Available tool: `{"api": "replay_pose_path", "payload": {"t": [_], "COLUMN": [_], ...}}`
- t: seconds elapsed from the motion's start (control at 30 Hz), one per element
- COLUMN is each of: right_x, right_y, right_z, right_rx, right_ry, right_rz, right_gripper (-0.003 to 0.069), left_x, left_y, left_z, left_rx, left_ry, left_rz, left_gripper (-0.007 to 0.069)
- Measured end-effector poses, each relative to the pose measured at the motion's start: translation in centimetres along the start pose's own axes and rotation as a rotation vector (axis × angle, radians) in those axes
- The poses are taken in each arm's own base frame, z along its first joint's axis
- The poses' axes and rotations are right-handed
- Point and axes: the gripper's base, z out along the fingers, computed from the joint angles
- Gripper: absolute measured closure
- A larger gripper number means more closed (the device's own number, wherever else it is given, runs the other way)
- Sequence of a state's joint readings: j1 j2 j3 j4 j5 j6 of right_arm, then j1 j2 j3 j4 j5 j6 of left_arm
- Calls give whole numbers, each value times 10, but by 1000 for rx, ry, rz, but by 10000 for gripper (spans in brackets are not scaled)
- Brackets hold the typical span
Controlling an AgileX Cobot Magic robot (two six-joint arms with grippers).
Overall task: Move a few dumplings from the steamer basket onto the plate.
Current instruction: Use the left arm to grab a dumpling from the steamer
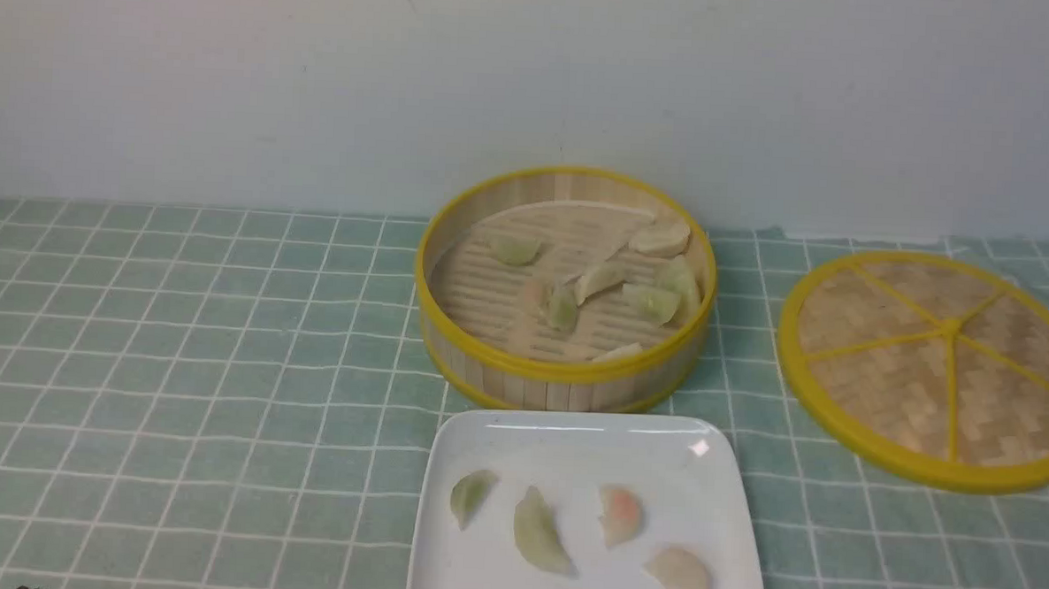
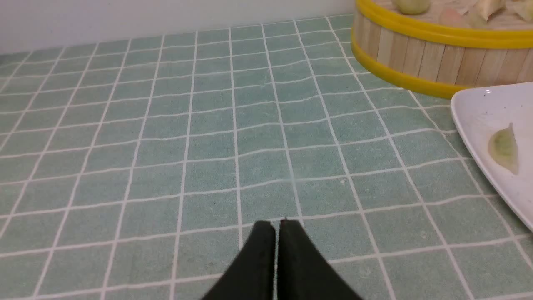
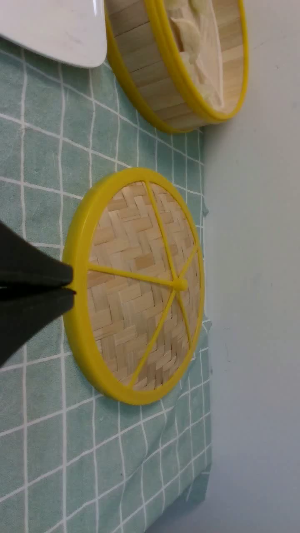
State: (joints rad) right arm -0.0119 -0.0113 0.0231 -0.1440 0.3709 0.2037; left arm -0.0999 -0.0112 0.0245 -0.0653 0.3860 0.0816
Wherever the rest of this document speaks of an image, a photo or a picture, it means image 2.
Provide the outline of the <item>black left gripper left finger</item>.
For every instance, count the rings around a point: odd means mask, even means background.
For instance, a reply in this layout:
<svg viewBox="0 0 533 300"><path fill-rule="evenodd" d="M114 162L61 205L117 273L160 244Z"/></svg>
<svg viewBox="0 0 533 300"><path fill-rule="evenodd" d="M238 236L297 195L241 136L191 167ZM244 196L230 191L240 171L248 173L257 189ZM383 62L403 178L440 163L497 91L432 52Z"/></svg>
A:
<svg viewBox="0 0 533 300"><path fill-rule="evenodd" d="M276 231L257 221L244 246L204 300L272 300Z"/></svg>

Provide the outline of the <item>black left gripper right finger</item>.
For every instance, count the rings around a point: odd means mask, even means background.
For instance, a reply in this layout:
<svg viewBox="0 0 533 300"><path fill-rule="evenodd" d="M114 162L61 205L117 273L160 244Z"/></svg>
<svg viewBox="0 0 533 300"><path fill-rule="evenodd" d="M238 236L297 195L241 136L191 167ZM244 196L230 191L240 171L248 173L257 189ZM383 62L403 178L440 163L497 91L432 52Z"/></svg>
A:
<svg viewBox="0 0 533 300"><path fill-rule="evenodd" d="M316 249L297 220L279 227L279 300L361 300Z"/></svg>

